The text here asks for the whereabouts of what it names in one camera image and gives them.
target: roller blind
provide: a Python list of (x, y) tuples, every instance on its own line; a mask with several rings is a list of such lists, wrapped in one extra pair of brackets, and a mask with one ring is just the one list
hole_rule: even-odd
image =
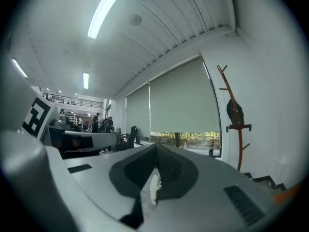
[(131, 132), (131, 127), (139, 129), (138, 135), (150, 136), (149, 129), (149, 93), (148, 85), (129, 95), (126, 100), (126, 132)]
[(219, 131), (218, 110), (200, 58), (150, 83), (151, 131)]

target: orange object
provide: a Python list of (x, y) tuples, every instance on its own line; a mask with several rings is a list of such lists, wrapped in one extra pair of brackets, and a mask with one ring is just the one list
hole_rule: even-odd
[(299, 192), (299, 189), (302, 186), (302, 182), (299, 182), (295, 186), (292, 186), (291, 188), (283, 191), (282, 193), (279, 193), (274, 196), (274, 202), (275, 204), (283, 204), (285, 203), (288, 199), (294, 198), (297, 193)]

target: railing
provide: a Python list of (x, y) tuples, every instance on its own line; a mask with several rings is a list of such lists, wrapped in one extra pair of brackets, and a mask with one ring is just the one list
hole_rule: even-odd
[(103, 103), (98, 102), (98, 101), (88, 101), (88, 100), (82, 100), (82, 99), (77, 99), (77, 98), (68, 97), (68, 96), (49, 94), (49, 93), (44, 93), (42, 90), (40, 92), (41, 92), (41, 95), (47, 100), (49, 100), (50, 102), (62, 103), (62, 104), (73, 105), (73, 106), (86, 106), (86, 107), (92, 107), (92, 108), (98, 108), (98, 109), (102, 109), (103, 107)]

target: fluorescent light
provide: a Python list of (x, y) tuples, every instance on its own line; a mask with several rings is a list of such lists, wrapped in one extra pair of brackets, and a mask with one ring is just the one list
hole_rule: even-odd
[(89, 74), (83, 73), (83, 82), (84, 82), (84, 88), (88, 89), (88, 82), (89, 82)]
[(28, 76), (26, 75), (26, 73), (23, 71), (23, 69), (19, 66), (19, 64), (17, 63), (16, 59), (12, 59), (12, 62), (14, 63), (14, 65), (19, 69), (19, 71), (23, 74), (23, 76), (25, 78), (28, 78)]
[(108, 11), (111, 9), (112, 5), (116, 0), (101, 0), (98, 7), (92, 17), (90, 27), (88, 30), (88, 37), (95, 39), (98, 32), (102, 26), (102, 23), (107, 16)]

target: ceiling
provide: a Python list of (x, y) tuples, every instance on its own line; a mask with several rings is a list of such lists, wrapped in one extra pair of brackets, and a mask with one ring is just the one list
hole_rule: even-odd
[[(117, 0), (92, 39), (100, 1), (28, 0), (18, 12), (10, 56), (31, 85), (112, 99), (167, 52), (231, 25), (226, 0)], [(90, 74), (88, 90), (83, 72)]]

